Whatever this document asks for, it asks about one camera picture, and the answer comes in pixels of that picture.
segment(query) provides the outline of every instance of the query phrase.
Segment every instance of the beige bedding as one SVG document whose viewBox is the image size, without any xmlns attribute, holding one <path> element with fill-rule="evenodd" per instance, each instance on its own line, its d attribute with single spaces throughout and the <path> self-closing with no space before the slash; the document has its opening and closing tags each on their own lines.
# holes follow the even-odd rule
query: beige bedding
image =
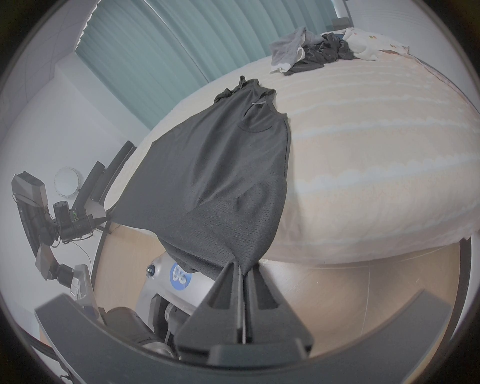
<svg viewBox="0 0 480 384">
<path fill-rule="evenodd" d="M 364 261 L 452 244 L 480 228 L 480 119 L 448 81 L 389 53 L 292 76 L 269 74 L 270 60 L 181 101 L 127 161 L 105 208 L 154 140 L 244 75 L 276 89 L 276 108 L 288 114 L 292 134 L 287 200 L 264 258 Z"/>
</svg>

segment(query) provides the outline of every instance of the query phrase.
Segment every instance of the blue sticker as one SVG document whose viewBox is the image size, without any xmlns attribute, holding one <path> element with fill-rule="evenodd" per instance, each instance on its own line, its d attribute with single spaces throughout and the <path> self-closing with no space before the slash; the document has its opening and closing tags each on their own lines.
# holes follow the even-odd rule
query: blue sticker
<svg viewBox="0 0 480 384">
<path fill-rule="evenodd" d="M 191 279 L 192 274 L 186 273 L 177 263 L 175 263 L 172 266 L 172 269 L 170 269 L 170 283 L 177 291 L 187 288 Z"/>
</svg>

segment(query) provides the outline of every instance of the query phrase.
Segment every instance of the wooden floor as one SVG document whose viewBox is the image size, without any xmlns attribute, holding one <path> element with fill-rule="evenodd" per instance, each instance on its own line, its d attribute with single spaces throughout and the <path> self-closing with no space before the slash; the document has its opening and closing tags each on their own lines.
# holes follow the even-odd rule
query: wooden floor
<svg viewBox="0 0 480 384">
<path fill-rule="evenodd" d="M 133 229 L 112 224 L 111 230 L 98 266 L 95 296 L 98 305 L 107 311 L 118 306 L 134 309 L 146 278 L 145 269 L 164 248 L 157 239 Z M 460 252 L 459 245 L 453 244 L 371 262 L 321 268 L 262 262 L 312 332 L 315 345 L 311 356 L 316 356 L 373 330 L 420 289 L 453 306 Z"/>
</svg>

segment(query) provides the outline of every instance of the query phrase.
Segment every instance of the gray garment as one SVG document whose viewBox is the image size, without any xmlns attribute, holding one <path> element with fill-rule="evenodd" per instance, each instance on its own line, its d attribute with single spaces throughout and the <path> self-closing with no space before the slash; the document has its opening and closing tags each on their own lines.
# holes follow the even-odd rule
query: gray garment
<svg viewBox="0 0 480 384">
<path fill-rule="evenodd" d="M 299 57 L 299 48 L 305 45 L 320 44 L 324 41 L 321 36 L 307 31 L 306 27 L 299 27 L 291 34 L 281 37 L 269 45 L 272 51 L 272 71 L 280 69 L 288 71 L 293 64 L 303 57 Z"/>
<path fill-rule="evenodd" d="M 290 132 L 258 80 L 152 143 L 110 212 L 148 229 L 186 272 L 216 278 L 234 258 L 247 273 L 270 247 L 287 193 Z"/>
</svg>

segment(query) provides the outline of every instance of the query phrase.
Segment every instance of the curtain fold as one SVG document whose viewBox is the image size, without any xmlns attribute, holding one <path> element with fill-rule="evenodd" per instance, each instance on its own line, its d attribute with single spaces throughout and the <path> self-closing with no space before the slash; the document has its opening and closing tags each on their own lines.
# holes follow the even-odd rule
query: curtain fold
<svg viewBox="0 0 480 384">
<path fill-rule="evenodd" d="M 102 0 L 76 53 L 152 129 L 280 36 L 303 25 L 320 34 L 333 18 L 330 0 Z"/>
</svg>

